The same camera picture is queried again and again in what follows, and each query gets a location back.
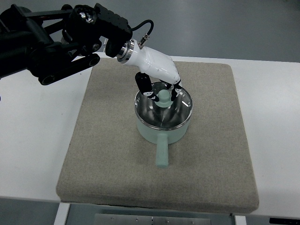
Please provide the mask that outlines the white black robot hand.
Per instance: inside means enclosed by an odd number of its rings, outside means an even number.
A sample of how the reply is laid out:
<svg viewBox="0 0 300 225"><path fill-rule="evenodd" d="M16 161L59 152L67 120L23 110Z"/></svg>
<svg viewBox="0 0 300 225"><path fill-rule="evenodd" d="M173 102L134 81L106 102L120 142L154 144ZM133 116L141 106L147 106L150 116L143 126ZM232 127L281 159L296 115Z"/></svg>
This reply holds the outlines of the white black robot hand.
<svg viewBox="0 0 300 225"><path fill-rule="evenodd" d="M155 102L160 107L172 105L182 90L181 78L172 58L149 47L140 48L137 41L127 41L117 55L118 62L125 66L136 66L140 72L135 75L135 81L141 94ZM169 97L155 94L150 78L156 78L165 83Z"/></svg>

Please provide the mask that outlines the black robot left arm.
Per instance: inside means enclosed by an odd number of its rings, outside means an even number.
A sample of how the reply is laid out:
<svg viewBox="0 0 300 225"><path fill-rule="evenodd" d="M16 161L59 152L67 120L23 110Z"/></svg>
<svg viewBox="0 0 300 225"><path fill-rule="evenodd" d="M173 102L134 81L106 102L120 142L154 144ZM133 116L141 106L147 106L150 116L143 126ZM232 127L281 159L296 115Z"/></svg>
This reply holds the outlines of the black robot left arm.
<svg viewBox="0 0 300 225"><path fill-rule="evenodd" d="M100 4L36 13L13 4L0 15L0 76L29 70L42 85L57 82L99 62L101 37L115 57L132 29Z"/></svg>

